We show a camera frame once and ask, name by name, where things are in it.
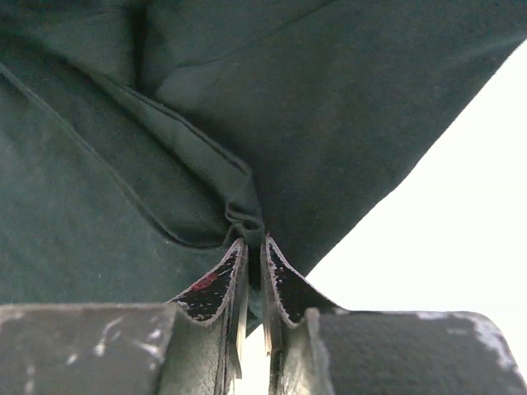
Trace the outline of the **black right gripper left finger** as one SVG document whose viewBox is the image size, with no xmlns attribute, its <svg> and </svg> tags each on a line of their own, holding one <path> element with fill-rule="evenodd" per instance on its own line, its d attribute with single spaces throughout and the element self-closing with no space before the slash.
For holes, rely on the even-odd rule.
<svg viewBox="0 0 527 395">
<path fill-rule="evenodd" d="M 248 249 L 163 304 L 1 308 L 4 394 L 232 394 L 241 376 Z"/>
</svg>

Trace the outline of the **black t-shirt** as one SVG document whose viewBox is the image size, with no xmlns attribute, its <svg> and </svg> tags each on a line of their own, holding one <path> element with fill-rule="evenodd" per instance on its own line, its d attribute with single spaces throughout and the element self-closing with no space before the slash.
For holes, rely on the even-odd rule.
<svg viewBox="0 0 527 395">
<path fill-rule="evenodd" d="M 4 1 L 1 301 L 307 274 L 526 38 L 523 1 Z"/>
</svg>

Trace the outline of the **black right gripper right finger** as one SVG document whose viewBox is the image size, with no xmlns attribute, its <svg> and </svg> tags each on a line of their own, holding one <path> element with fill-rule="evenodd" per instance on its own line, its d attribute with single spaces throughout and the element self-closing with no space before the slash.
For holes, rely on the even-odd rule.
<svg viewBox="0 0 527 395">
<path fill-rule="evenodd" d="M 271 394 L 523 394 L 500 329 L 474 312 L 351 311 L 316 290 L 273 238 L 261 248 Z"/>
</svg>

